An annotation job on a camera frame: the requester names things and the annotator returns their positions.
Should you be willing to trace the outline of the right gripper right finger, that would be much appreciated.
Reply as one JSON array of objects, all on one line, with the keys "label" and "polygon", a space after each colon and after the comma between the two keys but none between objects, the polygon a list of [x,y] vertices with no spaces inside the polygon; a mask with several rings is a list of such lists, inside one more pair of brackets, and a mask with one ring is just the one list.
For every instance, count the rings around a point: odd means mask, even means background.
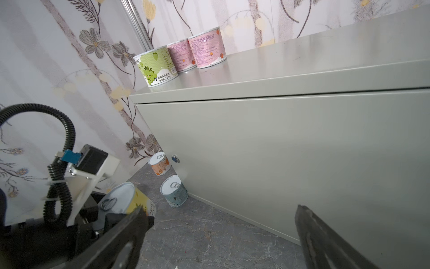
[{"label": "right gripper right finger", "polygon": [[295,224],[308,269],[376,269],[312,210],[298,205]]}]

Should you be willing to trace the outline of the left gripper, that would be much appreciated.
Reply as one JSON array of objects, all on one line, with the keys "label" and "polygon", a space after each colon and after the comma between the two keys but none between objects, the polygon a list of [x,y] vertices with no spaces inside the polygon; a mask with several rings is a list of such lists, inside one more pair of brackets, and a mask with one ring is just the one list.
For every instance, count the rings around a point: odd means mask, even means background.
[{"label": "left gripper", "polygon": [[44,219],[6,225],[7,198],[1,193],[1,268],[48,269],[84,252],[99,237],[93,223],[98,217],[97,203],[104,196],[92,193],[74,225],[52,228]]}]

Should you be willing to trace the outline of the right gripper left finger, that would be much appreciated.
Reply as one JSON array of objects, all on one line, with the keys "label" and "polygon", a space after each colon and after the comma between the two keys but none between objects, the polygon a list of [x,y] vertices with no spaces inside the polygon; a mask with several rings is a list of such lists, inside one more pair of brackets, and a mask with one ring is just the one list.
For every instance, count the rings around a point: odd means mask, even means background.
[{"label": "right gripper left finger", "polygon": [[135,269],[147,230],[148,216],[138,207],[65,268]]}]

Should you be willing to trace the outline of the yellow label can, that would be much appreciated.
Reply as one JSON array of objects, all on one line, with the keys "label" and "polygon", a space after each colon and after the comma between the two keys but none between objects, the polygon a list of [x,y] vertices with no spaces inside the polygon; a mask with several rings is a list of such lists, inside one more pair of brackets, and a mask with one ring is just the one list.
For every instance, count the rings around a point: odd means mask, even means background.
[{"label": "yellow label can", "polygon": [[130,214],[137,207],[142,207],[147,216],[156,215],[156,205],[131,182],[122,183],[112,189],[101,199],[98,207],[98,217],[93,223],[94,230],[104,228],[107,214]]}]

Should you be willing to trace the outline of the green label can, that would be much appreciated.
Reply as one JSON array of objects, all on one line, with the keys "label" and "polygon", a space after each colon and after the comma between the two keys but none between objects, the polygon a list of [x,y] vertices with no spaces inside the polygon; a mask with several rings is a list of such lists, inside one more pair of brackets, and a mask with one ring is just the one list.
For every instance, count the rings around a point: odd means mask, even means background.
[{"label": "green label can", "polygon": [[167,46],[149,50],[135,57],[140,72],[148,87],[155,87],[178,77]]}]

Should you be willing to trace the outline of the pink label can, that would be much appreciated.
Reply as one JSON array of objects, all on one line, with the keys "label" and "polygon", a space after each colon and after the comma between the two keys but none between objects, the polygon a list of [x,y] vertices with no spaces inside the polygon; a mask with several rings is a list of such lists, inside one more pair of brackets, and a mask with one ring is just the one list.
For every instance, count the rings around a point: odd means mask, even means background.
[{"label": "pink label can", "polygon": [[188,42],[199,69],[217,65],[227,59],[220,27],[191,36]]},{"label": "pink label can", "polygon": [[188,39],[168,44],[167,48],[178,73],[197,67]]}]

